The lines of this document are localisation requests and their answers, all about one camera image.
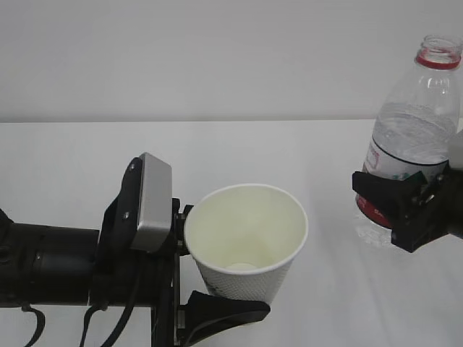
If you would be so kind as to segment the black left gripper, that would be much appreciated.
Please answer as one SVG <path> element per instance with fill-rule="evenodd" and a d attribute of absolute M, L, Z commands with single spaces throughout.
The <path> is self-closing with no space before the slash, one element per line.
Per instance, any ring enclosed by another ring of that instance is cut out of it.
<path fill-rule="evenodd" d="M 188 254 L 183 228 L 186 217 L 194 208 L 180 200 L 172 200 L 171 233 L 157 254 L 127 250 L 116 257 L 106 256 L 98 242 L 93 279 L 90 286 L 88 314 L 108 307 L 123 306 L 121 317 L 103 346 L 113 346 L 127 326 L 135 307 L 150 308 L 150 344 L 174 345 L 174 289 L 172 283 L 179 275 L 178 256 Z M 245 301 L 211 296 L 193 291 L 188 302 L 181 306 L 184 327 L 179 329 L 181 346 L 193 346 L 213 335 L 242 325 L 260 322 L 271 312 L 263 301 Z"/>

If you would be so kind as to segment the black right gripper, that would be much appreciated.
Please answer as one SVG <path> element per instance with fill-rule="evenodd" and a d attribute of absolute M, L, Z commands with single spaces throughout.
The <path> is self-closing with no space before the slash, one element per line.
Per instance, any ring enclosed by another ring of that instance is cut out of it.
<path fill-rule="evenodd" d="M 432 184 L 421 171 L 402 181 L 356 171 L 352 188 L 389 222 L 395 247 L 415 252 L 446 235 L 461 239 L 462 132 L 451 138 L 447 167 Z"/>

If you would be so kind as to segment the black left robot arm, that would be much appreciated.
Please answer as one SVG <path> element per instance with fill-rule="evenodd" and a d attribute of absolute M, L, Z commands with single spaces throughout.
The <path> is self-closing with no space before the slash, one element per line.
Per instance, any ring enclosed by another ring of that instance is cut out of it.
<path fill-rule="evenodd" d="M 192 346 L 212 335 L 264 320 L 270 307 L 193 291 L 179 300 L 180 264 L 186 255 L 184 222 L 190 206 L 172 201 L 171 232 L 165 250 L 147 254 L 125 250 L 103 258 L 111 235 L 115 205 L 105 212 L 101 230 L 37 226 L 1 216 L 1 306 L 20 308 L 36 317 L 31 342 L 43 333 L 46 318 L 38 306 L 83 305 L 84 326 L 92 315 L 121 307 L 122 315 L 105 344 L 122 334 L 134 308 L 150 309 L 152 346 Z"/>

